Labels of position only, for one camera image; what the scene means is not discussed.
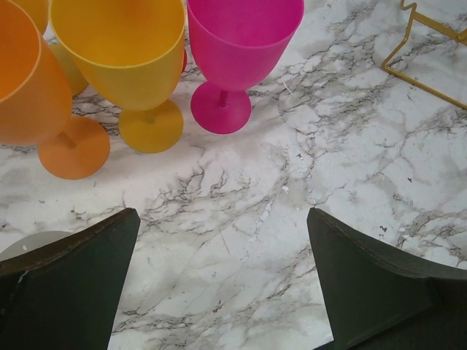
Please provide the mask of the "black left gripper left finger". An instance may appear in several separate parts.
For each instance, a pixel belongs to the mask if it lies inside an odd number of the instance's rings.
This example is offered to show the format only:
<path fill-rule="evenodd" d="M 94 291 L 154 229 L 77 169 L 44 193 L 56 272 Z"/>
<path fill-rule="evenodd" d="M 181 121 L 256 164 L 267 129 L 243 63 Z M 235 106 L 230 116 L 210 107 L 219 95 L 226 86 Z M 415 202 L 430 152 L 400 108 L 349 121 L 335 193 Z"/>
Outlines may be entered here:
<path fill-rule="evenodd" d="M 1 261 L 1 348 L 106 349 L 139 226 L 127 208 Z"/>

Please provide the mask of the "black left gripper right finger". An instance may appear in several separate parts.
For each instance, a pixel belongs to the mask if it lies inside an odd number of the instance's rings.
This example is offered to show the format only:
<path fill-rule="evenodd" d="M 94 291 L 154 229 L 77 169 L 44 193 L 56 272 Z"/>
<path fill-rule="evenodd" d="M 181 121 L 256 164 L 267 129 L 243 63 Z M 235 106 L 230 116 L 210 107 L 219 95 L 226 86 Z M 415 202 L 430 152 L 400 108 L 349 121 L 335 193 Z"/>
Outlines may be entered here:
<path fill-rule="evenodd" d="M 425 260 L 312 208 L 333 340 L 324 349 L 465 349 L 466 271 Z"/>

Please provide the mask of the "orange wine glass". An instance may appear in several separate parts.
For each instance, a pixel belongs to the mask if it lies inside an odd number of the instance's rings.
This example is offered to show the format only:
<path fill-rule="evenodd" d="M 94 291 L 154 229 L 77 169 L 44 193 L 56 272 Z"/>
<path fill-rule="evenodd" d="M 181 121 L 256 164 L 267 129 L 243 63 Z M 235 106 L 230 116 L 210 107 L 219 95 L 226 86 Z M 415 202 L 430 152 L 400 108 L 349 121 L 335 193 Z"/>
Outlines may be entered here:
<path fill-rule="evenodd" d="M 106 162 L 107 132 L 72 115 L 72 93 L 58 60 L 31 17 L 1 2 L 1 143 L 38 147 L 52 175 L 83 179 Z"/>

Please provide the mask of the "yellow wine glass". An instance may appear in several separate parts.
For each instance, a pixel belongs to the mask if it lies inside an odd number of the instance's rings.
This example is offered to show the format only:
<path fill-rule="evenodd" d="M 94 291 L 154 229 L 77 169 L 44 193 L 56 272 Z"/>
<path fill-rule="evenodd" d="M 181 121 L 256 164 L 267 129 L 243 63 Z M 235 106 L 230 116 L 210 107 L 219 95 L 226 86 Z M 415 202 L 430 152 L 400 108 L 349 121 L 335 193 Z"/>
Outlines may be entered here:
<path fill-rule="evenodd" d="M 34 24 L 41 34 L 45 34 L 48 26 L 48 0 L 14 0 L 14 2 L 26 11 L 31 17 Z M 69 87 L 72 92 L 72 96 L 75 97 L 80 94 L 88 86 L 87 80 L 84 78 L 77 65 L 73 61 L 72 57 L 66 49 L 60 43 L 49 44 L 54 56 L 60 63 L 66 78 L 69 83 Z"/>
<path fill-rule="evenodd" d="M 128 146 L 157 153 L 179 141 L 183 117 L 170 96 L 184 61 L 181 1 L 52 1 L 49 19 L 84 78 L 120 107 Z"/>

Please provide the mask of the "gold wire glass rack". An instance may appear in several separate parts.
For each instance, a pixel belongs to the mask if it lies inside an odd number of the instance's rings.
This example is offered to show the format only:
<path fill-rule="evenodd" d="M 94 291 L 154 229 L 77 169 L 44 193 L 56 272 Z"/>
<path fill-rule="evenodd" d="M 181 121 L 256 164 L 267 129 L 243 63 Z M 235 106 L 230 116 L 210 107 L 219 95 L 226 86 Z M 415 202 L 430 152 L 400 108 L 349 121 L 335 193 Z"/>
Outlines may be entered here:
<path fill-rule="evenodd" d="M 465 110 L 466 24 L 428 17 L 416 1 L 400 1 L 399 6 L 408 12 L 406 28 L 381 69 Z"/>

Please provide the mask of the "pink wine glass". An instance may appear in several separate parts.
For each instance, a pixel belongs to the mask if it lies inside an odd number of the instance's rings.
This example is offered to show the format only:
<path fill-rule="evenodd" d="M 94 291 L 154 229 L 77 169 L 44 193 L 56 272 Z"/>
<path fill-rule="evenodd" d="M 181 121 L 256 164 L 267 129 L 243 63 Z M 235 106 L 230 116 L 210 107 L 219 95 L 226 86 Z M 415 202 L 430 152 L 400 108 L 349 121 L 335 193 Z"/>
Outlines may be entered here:
<path fill-rule="evenodd" d="M 247 89 L 276 66 L 304 10 L 303 0 L 187 2 L 190 48 L 206 79 L 190 102 L 202 128 L 230 134 L 247 123 Z"/>

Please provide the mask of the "red wine glass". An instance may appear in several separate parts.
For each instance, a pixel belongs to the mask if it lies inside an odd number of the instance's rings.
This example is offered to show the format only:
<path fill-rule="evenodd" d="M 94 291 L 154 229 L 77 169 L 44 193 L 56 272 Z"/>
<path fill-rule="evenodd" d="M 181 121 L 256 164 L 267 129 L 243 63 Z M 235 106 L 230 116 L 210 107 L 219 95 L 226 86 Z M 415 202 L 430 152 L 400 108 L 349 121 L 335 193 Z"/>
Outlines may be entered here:
<path fill-rule="evenodd" d="M 185 68 L 187 66 L 187 63 L 188 63 L 188 55 L 187 55 L 187 51 L 186 49 L 184 49 L 184 53 L 183 53 L 183 62 L 182 62 L 182 73 L 185 71 Z"/>

